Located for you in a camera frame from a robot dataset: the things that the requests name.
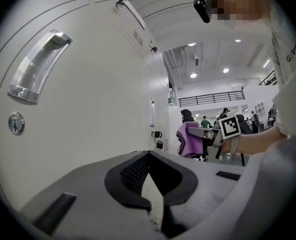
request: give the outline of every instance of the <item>padlock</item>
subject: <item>padlock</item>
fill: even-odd
[[[155,132],[154,132],[154,137],[155,137],[156,139],[161,138],[161,137],[162,137],[162,132],[160,132],[160,131],[155,131]]]
[[[163,142],[160,140],[157,142],[157,149],[163,149]]]

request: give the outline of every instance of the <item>ceiling light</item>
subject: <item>ceiling light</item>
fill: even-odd
[[[267,64],[268,64],[269,61],[270,61],[270,60],[268,59],[268,61],[266,62],[266,64],[265,64],[263,67],[267,66]]]

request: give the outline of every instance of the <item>green shirt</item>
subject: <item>green shirt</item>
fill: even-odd
[[[201,121],[201,127],[208,128],[208,125],[211,125],[211,123],[208,120],[204,119]]]

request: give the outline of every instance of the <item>locker handle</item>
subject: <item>locker handle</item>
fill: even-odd
[[[64,50],[72,43],[63,32],[51,30],[28,52],[15,72],[8,95],[38,104],[44,83]]]

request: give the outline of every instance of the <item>person in green shirt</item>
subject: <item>person in green shirt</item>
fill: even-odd
[[[211,126],[211,123],[206,119],[206,116],[203,116],[203,120],[201,121],[201,127],[202,128],[209,128],[208,126]]]

